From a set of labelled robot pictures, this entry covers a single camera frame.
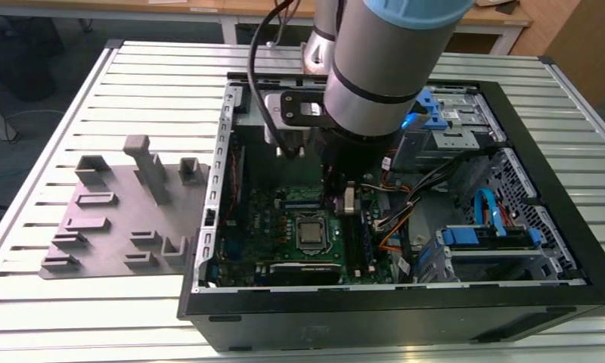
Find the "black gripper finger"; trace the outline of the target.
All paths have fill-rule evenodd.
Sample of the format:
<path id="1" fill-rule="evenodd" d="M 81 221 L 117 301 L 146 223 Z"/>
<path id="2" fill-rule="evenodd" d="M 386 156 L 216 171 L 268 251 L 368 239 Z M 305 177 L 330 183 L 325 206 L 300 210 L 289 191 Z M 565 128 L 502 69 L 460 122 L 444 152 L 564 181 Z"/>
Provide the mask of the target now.
<path id="1" fill-rule="evenodd" d="M 346 182 L 346 189 L 344 192 L 344 214 L 353 216 L 358 211 L 358 199 L 356 196 L 354 182 Z"/>
<path id="2" fill-rule="evenodd" d="M 342 214 L 344 207 L 344 193 L 345 193 L 345 176 L 342 174 L 333 174 L 333 181 L 330 186 L 330 201 L 333 204 L 332 210 L 336 216 Z"/>

